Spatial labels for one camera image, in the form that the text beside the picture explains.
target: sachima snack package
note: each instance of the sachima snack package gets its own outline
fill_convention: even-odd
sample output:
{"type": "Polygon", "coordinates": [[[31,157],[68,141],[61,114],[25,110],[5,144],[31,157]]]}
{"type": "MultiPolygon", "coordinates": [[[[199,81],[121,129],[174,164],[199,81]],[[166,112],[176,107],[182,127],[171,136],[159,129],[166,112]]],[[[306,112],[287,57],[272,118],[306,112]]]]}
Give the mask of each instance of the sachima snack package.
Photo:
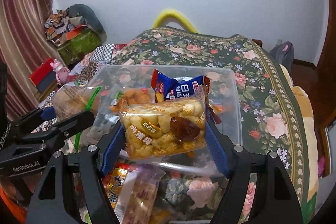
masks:
{"type": "Polygon", "coordinates": [[[120,103],[131,160],[162,157],[205,146],[208,88],[200,85],[193,96],[155,104],[120,103]]]}

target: bag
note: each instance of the bag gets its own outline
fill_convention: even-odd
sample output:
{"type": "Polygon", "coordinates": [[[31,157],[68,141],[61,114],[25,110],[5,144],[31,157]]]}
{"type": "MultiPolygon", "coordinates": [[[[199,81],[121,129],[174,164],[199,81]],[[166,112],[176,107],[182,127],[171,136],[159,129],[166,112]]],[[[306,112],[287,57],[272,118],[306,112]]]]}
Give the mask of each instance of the bag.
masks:
{"type": "Polygon", "coordinates": [[[270,50],[269,54],[275,61],[283,65],[289,73],[291,72],[294,60],[294,47],[292,43],[287,41],[279,46],[275,46],[270,50]]]}

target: snack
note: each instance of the snack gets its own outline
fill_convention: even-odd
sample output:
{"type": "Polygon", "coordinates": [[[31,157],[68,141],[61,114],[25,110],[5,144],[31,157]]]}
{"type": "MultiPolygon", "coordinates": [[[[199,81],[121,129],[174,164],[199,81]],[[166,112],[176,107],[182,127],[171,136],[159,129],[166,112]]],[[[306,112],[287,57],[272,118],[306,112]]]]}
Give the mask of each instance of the snack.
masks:
{"type": "Polygon", "coordinates": [[[127,153],[131,160],[162,157],[205,146],[208,89],[199,86],[194,96],[128,106],[120,105],[127,153]]]}
{"type": "Polygon", "coordinates": [[[123,91],[118,92],[111,103],[110,109],[113,113],[119,113],[119,102],[121,99],[127,101],[128,105],[132,104],[150,104],[154,100],[154,94],[150,89],[142,88],[126,88],[123,91]]]}
{"type": "Polygon", "coordinates": [[[164,208],[154,207],[148,224],[167,224],[171,219],[172,212],[164,208]]]}
{"type": "Polygon", "coordinates": [[[200,85],[210,86],[210,79],[204,75],[168,78],[156,69],[153,71],[151,86],[155,91],[155,102],[192,96],[200,85]]]}
{"type": "Polygon", "coordinates": [[[128,164],[117,163],[114,170],[102,179],[105,192],[111,203],[112,208],[115,208],[116,206],[118,196],[120,194],[128,172],[128,168],[128,164]]]}
{"type": "Polygon", "coordinates": [[[134,182],[133,189],[123,188],[120,196],[124,191],[131,190],[129,201],[122,224],[148,224],[159,182],[165,172],[154,165],[140,165],[137,167],[137,177],[134,182]]]}
{"type": "Polygon", "coordinates": [[[86,109],[92,100],[91,112],[97,116],[100,105],[100,87],[80,87],[78,85],[63,85],[51,97],[57,118],[64,120],[86,109]]]}

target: striped curtain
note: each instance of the striped curtain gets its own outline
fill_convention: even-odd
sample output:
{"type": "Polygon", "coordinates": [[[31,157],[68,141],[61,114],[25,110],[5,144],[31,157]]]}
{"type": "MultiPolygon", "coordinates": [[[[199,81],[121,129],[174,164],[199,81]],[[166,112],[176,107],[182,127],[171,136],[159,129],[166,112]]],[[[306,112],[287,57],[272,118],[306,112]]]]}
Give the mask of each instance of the striped curtain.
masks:
{"type": "Polygon", "coordinates": [[[45,38],[52,0],[0,0],[0,61],[8,66],[6,109],[13,120],[37,107],[28,79],[48,57],[59,58],[45,38]]]}

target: bed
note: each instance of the bed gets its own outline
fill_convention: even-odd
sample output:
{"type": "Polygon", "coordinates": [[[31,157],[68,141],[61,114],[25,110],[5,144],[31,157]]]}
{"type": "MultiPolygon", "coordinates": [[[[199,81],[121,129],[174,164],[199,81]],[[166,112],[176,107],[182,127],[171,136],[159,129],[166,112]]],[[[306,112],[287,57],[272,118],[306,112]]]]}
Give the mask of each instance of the bed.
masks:
{"type": "MultiPolygon", "coordinates": [[[[318,189],[318,156],[310,101],[300,87],[291,84],[287,70],[273,62],[256,43],[241,35],[222,38],[169,27],[154,28],[127,45],[98,47],[72,70],[72,80],[86,84],[105,64],[232,69],[239,94],[244,147],[254,153],[277,152],[293,182],[304,221],[311,219],[318,189]]],[[[251,176],[248,212],[254,189],[255,177],[251,176]]],[[[242,222],[247,219],[248,214],[242,215],[242,222]]]]}

